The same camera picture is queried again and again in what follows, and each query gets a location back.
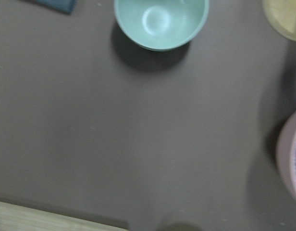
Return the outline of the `green bowl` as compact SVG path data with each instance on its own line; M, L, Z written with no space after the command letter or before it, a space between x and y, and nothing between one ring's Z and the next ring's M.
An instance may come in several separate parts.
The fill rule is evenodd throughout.
M119 28L135 44L170 51L190 42L204 27L208 0L116 0Z

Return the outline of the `bamboo cutting board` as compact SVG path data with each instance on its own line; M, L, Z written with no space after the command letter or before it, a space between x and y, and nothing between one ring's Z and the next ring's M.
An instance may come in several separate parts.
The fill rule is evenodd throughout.
M127 231L125 221L0 200L0 231Z

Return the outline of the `grey folded cloth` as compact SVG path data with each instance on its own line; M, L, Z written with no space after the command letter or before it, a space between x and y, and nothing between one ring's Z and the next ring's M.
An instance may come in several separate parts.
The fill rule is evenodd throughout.
M66 14L71 14L77 3L76 0L26 0L26 2L42 5Z

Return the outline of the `wooden stand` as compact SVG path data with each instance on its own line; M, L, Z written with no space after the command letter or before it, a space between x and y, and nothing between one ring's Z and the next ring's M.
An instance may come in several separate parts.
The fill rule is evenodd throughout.
M296 41L296 0L263 0L262 6L271 26L282 36Z

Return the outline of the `pink bowl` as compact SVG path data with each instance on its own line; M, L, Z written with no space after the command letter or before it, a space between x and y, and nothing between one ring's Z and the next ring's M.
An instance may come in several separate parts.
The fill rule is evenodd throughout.
M284 185L296 200L296 111L281 129L276 145L276 163Z

